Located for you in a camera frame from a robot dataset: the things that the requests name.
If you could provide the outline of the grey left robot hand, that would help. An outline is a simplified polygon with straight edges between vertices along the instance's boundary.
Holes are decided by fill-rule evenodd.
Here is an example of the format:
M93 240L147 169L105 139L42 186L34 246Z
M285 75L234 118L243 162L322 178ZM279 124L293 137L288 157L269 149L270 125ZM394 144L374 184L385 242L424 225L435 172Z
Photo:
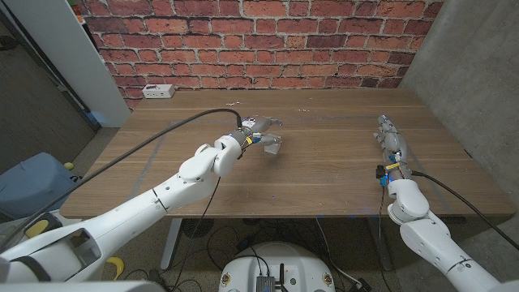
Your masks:
M264 146L265 152L276 155L281 148L282 138L279 135L267 134L272 125L281 126L282 122L272 117L253 115L244 118L242 125L229 135L238 141L243 152L249 146L259 144Z

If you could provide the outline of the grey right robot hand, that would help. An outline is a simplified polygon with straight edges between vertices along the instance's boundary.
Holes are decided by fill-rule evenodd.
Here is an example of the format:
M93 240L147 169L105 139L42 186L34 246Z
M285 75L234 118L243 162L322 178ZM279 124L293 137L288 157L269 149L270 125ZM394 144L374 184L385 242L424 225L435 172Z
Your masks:
M379 131L374 133L382 148L382 166L377 167L376 177L387 183L398 179L411 179L412 171L407 162L408 146L404 137L386 115L378 117Z

